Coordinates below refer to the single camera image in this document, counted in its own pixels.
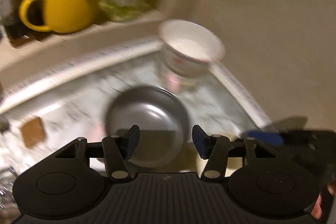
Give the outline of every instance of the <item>blue object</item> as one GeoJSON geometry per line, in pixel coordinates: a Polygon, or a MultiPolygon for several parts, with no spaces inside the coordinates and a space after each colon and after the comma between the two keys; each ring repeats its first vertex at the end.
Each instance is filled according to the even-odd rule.
{"type": "Polygon", "coordinates": [[[249,131],[247,133],[248,137],[254,137],[259,141],[262,141],[264,143],[270,144],[270,145],[282,145],[284,144],[283,139],[280,137],[277,133],[271,133],[271,132],[263,132],[263,131],[249,131]]]}

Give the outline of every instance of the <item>circular pad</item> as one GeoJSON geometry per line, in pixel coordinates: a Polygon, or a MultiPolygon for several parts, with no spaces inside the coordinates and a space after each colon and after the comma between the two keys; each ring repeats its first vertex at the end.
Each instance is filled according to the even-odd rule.
{"type": "Polygon", "coordinates": [[[319,196],[316,178],[289,160],[260,159],[234,172],[228,191],[242,207],[264,217],[310,213],[319,196]]]}
{"type": "Polygon", "coordinates": [[[76,179],[70,174],[48,173],[37,181],[36,186],[45,194],[59,195],[70,191],[75,184],[76,179]]]}

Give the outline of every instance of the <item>gray bowl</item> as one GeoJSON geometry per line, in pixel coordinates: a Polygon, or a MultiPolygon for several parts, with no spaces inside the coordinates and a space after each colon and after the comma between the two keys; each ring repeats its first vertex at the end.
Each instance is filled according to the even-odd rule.
{"type": "Polygon", "coordinates": [[[105,119],[107,135],[124,135],[132,125],[140,128],[139,144],[131,163],[156,168],[171,162],[189,134],[189,117],[181,101],[158,86],[139,86],[120,94],[105,119]]]}

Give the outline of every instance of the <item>brown sponge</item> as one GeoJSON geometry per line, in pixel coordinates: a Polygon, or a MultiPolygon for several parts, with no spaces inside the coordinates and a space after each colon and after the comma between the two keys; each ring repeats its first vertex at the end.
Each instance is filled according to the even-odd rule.
{"type": "Polygon", "coordinates": [[[26,147],[32,147],[45,138],[45,132],[40,117],[30,120],[21,127],[23,142],[26,147]]]}

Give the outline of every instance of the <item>black ribbed surface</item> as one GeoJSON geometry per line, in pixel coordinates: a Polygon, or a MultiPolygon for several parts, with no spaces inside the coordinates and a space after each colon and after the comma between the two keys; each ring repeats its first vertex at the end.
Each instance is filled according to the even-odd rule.
{"type": "Polygon", "coordinates": [[[130,183],[111,187],[92,210],[69,219],[42,220],[28,215],[16,224],[268,224],[316,223],[310,215],[295,219],[266,219],[234,204],[220,184],[202,182],[196,173],[140,173],[130,183]]]}

